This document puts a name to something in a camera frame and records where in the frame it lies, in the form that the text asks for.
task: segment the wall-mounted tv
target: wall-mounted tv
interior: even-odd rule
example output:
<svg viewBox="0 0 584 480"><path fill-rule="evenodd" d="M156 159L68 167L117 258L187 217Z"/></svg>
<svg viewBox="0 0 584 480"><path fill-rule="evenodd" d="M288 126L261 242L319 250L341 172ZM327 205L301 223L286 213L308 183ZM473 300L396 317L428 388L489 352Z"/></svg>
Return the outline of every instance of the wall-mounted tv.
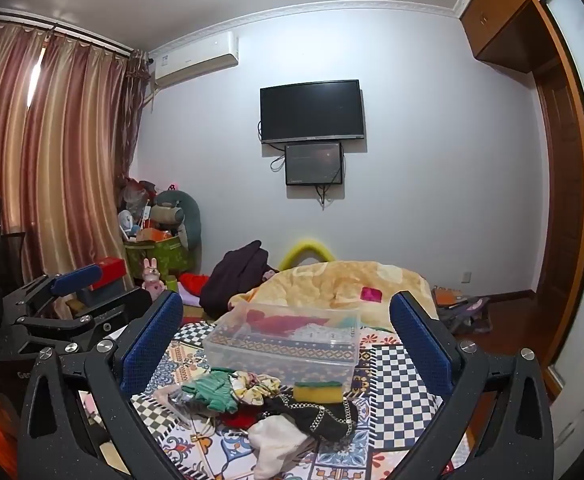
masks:
<svg viewBox="0 0 584 480"><path fill-rule="evenodd" d="M358 80L261 88L261 142L362 139Z"/></svg>

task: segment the pink rabbit toy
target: pink rabbit toy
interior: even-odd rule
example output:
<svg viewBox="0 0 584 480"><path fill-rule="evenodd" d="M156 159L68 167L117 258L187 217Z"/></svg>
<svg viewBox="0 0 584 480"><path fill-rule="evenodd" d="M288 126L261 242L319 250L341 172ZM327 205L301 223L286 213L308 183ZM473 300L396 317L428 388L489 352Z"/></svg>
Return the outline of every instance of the pink rabbit toy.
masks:
<svg viewBox="0 0 584 480"><path fill-rule="evenodd" d="M147 290L152 296L152 301L167 288L165 283L159 280L159 269L156 268L156 258L152 258L152 263L147 258L143 260L143 285L142 288Z"/></svg>

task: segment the curtain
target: curtain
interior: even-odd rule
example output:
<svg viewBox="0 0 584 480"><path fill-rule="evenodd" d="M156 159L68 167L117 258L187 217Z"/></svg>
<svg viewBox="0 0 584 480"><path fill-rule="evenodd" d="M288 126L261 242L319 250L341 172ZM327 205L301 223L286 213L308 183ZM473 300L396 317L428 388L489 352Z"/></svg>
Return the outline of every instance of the curtain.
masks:
<svg viewBox="0 0 584 480"><path fill-rule="evenodd" d="M21 231L21 143L26 122L30 74L44 32L0 23L0 197L4 232Z"/></svg>
<svg viewBox="0 0 584 480"><path fill-rule="evenodd" d="M141 124L141 112L150 73L147 69L147 54L135 50L130 56L128 70L123 81L121 104L118 118L117 138L115 140L115 175L124 183L129 176L130 164Z"/></svg>
<svg viewBox="0 0 584 480"><path fill-rule="evenodd" d="M124 257L114 196L116 126L127 60L54 35L23 139L24 273Z"/></svg>

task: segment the tablecloth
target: tablecloth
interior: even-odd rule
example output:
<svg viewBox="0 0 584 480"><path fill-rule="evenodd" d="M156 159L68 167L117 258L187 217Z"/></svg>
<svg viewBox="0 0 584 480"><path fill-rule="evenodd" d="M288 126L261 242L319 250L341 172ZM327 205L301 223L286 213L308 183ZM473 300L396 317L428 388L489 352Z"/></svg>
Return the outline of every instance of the tablecloth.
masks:
<svg viewBox="0 0 584 480"><path fill-rule="evenodd" d="M152 397L161 386L205 373L209 365L202 342L212 329L206 322L183 326L145 392L132 402L185 478L252 480L256 457L246 436L222 424L212 428L198 420L193 421L193 428L186 428ZM440 398L428 393L396 334L372 329L363 331L348 396L358 409L354 434L336 444L314 443L278 479L382 480L409 452L441 404ZM449 467L464 463L468 453L464 437Z"/></svg>

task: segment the metal bolt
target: metal bolt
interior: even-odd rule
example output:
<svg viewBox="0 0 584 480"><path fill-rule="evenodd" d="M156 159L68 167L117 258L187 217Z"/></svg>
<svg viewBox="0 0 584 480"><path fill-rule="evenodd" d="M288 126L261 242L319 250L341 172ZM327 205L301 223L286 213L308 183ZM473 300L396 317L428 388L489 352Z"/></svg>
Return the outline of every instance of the metal bolt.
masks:
<svg viewBox="0 0 584 480"><path fill-rule="evenodd" d="M51 356L52 356L52 348L49 346L46 346L38 353L38 358L43 359L43 360L48 359Z"/></svg>
<svg viewBox="0 0 584 480"><path fill-rule="evenodd" d="M529 348L523 348L521 349L521 357L523 357L526 361L531 361L534 359L534 352Z"/></svg>
<svg viewBox="0 0 584 480"><path fill-rule="evenodd" d="M113 346L114 343L112 342L112 339L102 339L96 343L96 351L105 354L105 352L112 350Z"/></svg>
<svg viewBox="0 0 584 480"><path fill-rule="evenodd" d="M467 339L463 339L463 341L459 343L459 346L461 347L461 350L466 354L473 354L474 352L476 352L477 348L475 342L469 341Z"/></svg>

